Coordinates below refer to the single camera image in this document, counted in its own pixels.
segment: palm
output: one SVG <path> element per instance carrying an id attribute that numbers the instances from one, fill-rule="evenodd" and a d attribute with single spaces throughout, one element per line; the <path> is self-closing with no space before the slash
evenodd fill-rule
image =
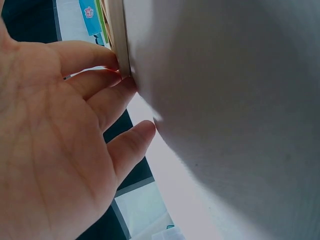
<path id="1" fill-rule="evenodd" d="M 106 145 L 102 133 L 134 95 L 133 81 L 118 83 L 119 74 L 107 69 L 63 80 L 93 66 L 116 69 L 106 48 L 9 37 L 0 46 L 0 208 L 9 219 L 0 231 L 12 238 L 21 237 L 17 229 L 25 239 L 74 238 L 108 208 L 154 127 L 144 122 Z"/>

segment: finger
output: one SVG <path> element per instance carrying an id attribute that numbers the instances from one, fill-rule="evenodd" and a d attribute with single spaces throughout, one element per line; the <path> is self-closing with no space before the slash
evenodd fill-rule
<path id="1" fill-rule="evenodd" d="M 2 13 L 2 8 L 4 7 L 5 0 L 0 0 L 0 14 Z"/>
<path id="2" fill-rule="evenodd" d="M 143 121 L 106 145 L 119 184 L 145 156 L 155 133 L 155 125 Z"/>
<path id="3" fill-rule="evenodd" d="M 105 66 L 112 70 L 119 68 L 114 52 L 98 44 L 85 41 L 59 41 L 49 43 L 48 46 L 58 54 L 63 76 L 96 66 Z"/>
<path id="4" fill-rule="evenodd" d="M 136 91 L 135 81 L 128 77 L 113 87 L 102 89 L 86 101 L 97 115 L 101 131 L 108 129 L 124 113 Z"/>
<path id="5" fill-rule="evenodd" d="M 70 84 L 84 100 L 88 100 L 100 90 L 112 87 L 121 81 L 118 72 L 108 69 L 83 71 L 65 82 Z"/>

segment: book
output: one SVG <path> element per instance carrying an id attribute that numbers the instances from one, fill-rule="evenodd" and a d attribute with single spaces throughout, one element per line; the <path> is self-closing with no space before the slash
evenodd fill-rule
<path id="1" fill-rule="evenodd" d="M 111 49 L 117 55 L 123 78 L 131 75 L 127 46 L 126 24 L 122 0 L 105 0 L 101 3 Z"/>
<path id="2" fill-rule="evenodd" d="M 319 6 L 312 0 L 104 0 L 104 6 L 120 72 L 135 79 L 173 152 L 153 143 L 156 160 L 148 162 L 186 239 L 318 239 L 310 226 L 320 212 L 313 184 L 320 182 Z"/>

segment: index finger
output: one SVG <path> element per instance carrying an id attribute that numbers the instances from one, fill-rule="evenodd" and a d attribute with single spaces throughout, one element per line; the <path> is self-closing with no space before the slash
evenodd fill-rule
<path id="1" fill-rule="evenodd" d="M 61 75 L 67 76 L 84 69 L 104 66 L 118 70 L 117 57 L 110 49 L 85 41 L 59 41 L 49 43 L 60 58 Z"/>

